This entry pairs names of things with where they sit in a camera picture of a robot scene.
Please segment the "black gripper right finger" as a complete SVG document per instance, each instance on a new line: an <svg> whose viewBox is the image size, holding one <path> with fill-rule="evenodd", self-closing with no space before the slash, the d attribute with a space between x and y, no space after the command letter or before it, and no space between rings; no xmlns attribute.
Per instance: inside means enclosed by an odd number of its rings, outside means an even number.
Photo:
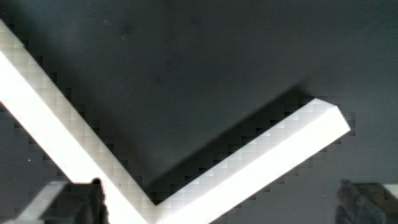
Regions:
<svg viewBox="0 0 398 224"><path fill-rule="evenodd" d="M334 224L398 224L398 184L341 181Z"/></svg>

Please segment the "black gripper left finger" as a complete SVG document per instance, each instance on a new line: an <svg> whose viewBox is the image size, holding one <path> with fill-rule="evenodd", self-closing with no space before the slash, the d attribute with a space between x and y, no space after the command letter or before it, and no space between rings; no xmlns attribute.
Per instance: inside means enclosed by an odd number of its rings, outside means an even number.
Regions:
<svg viewBox="0 0 398 224"><path fill-rule="evenodd" d="M52 181L18 218L16 224L109 224L102 181Z"/></svg>

